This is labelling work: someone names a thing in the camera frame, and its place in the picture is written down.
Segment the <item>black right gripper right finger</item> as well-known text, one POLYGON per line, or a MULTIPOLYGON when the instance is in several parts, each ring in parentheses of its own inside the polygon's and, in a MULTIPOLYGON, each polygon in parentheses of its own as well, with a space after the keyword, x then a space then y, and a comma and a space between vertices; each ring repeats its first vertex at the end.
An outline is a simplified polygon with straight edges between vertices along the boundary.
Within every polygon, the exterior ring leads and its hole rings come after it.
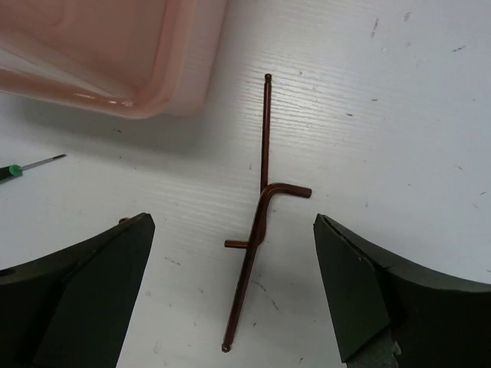
POLYGON ((409 261, 318 215, 315 247, 348 367, 488 367, 490 286, 409 261))

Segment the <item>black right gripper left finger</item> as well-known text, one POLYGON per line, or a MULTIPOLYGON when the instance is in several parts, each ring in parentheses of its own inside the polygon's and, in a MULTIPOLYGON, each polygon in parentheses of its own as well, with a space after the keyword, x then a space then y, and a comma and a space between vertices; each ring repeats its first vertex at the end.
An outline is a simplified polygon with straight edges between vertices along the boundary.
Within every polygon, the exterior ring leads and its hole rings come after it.
POLYGON ((150 256, 140 213, 105 232, 1 271, 3 367, 115 367, 150 256))

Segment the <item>green black precision screwdriver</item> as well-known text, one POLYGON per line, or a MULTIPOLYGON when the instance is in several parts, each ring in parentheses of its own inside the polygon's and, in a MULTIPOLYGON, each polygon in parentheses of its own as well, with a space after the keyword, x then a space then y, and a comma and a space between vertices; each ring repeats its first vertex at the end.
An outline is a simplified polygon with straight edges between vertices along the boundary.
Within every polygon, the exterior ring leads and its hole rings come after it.
POLYGON ((30 164, 24 165, 24 166, 20 166, 20 165, 16 165, 16 164, 12 164, 10 166, 4 166, 0 169, 0 172, 1 172, 0 183, 4 183, 4 182, 7 182, 9 180, 21 177, 21 176, 23 176, 24 171, 34 169, 38 166, 42 166, 44 164, 57 161, 59 159, 63 159, 66 156, 67 156, 66 154, 61 154, 61 155, 53 156, 51 158, 37 161, 35 163, 30 163, 30 164))

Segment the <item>short brown hex key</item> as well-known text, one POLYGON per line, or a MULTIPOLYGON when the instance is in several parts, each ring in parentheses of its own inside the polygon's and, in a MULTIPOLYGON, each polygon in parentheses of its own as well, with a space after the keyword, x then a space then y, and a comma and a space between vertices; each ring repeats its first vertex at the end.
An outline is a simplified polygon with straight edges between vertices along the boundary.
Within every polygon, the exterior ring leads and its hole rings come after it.
MULTIPOLYGON (((263 112, 262 112, 262 153, 261 153, 261 176, 260 176, 260 194, 269 184, 269 142, 271 126, 271 105, 272 105, 272 75, 265 74, 264 94, 263 94, 263 112)), ((259 221, 259 240, 262 242, 266 233, 267 210, 262 213, 259 221)), ((246 241, 225 240, 226 248, 246 248, 246 241)))

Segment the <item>long brown hex key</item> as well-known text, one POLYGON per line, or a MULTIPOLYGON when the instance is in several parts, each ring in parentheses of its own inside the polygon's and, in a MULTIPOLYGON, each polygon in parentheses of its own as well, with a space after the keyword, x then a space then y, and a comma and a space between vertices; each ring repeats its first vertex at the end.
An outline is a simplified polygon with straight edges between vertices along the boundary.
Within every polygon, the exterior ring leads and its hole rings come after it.
POLYGON ((302 186, 294 186, 286 183, 272 183, 267 185, 259 196, 258 205, 255 211, 254 221, 249 234, 249 240, 245 247, 245 257, 242 263, 242 269, 236 286, 236 292, 232 302, 232 307, 229 315, 229 320, 226 327, 226 332, 222 342, 222 352, 228 353, 231 350, 232 343, 236 334, 236 329, 239 324, 242 306, 246 297, 249 279, 254 265, 256 252, 259 245, 262 243, 260 239, 261 230, 265 228, 265 221, 269 203, 274 195, 285 194, 300 198, 310 198, 312 190, 302 186))

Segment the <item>pink plastic toolbox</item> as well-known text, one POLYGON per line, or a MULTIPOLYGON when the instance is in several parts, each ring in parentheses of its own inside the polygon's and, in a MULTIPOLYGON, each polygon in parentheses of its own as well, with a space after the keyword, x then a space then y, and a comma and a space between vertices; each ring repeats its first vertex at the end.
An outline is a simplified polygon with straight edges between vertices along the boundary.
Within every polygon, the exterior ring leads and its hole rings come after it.
POLYGON ((204 104, 224 1, 3 1, 1 89, 126 118, 204 104))

